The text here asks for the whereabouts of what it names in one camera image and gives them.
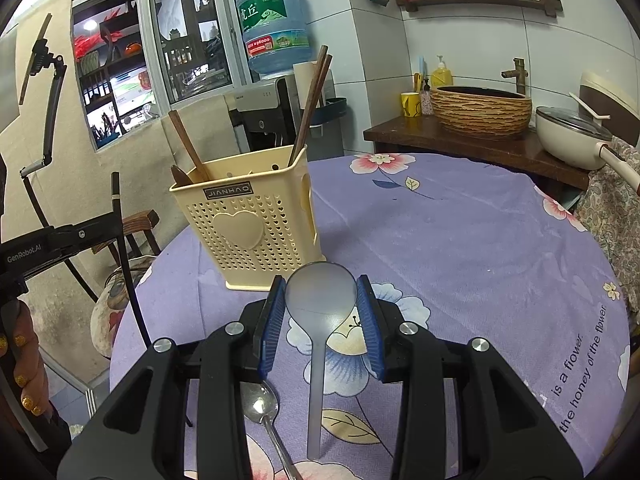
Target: hand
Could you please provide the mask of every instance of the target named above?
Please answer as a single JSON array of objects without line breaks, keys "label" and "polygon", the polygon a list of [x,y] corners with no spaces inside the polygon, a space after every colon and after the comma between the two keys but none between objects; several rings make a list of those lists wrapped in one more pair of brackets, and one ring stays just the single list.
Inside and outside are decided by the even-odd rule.
[{"label": "hand", "polygon": [[[22,388],[20,400],[24,409],[33,415],[41,416],[43,413],[50,413],[53,409],[49,402],[49,381],[47,381],[44,362],[40,356],[38,336],[33,331],[29,307],[21,301],[19,303],[20,313],[15,321],[12,337],[21,352],[15,364],[14,380]],[[9,351],[7,335],[0,334],[0,357],[7,351]],[[20,424],[15,420],[6,400],[1,396],[0,413],[5,415],[12,426],[20,429]]]}]

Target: yellow leaf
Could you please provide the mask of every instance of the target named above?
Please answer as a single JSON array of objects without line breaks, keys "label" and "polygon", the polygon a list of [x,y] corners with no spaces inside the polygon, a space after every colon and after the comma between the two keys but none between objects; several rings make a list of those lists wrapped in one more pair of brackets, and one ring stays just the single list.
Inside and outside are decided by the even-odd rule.
[{"label": "yellow leaf", "polygon": [[407,186],[411,191],[415,191],[420,187],[420,182],[408,176],[404,181],[404,185]]},{"label": "yellow leaf", "polygon": [[380,439],[357,416],[341,410],[322,410],[322,427],[334,437],[351,444],[379,444]]}]

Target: yellow mug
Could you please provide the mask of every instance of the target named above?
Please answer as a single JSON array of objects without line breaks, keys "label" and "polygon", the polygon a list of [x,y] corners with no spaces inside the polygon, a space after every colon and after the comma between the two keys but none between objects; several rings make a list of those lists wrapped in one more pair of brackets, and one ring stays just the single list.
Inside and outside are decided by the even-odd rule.
[{"label": "yellow mug", "polygon": [[420,94],[418,92],[405,92],[400,94],[402,103],[402,113],[405,117],[420,117],[422,115],[422,105],[420,104]]}]

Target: blue leaf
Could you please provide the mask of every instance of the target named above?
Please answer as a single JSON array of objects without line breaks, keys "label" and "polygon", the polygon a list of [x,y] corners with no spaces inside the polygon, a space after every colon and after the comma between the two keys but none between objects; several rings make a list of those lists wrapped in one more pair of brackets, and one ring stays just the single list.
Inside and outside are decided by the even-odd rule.
[{"label": "blue leaf", "polygon": [[373,183],[378,187],[383,187],[384,189],[392,189],[394,187],[402,187],[400,184],[396,184],[395,182],[387,182],[386,180],[374,180]]}]

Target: frying pan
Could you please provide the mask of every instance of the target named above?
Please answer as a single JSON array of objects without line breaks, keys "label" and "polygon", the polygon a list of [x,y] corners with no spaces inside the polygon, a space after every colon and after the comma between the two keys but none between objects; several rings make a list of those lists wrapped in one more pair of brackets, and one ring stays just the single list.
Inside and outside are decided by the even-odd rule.
[{"label": "frying pan", "polygon": [[554,157],[583,170],[599,170],[608,164],[640,196],[640,174],[612,149],[613,135],[602,126],[602,120],[610,116],[598,115],[574,94],[570,95],[593,120],[564,108],[537,108],[536,130],[542,147]]}]

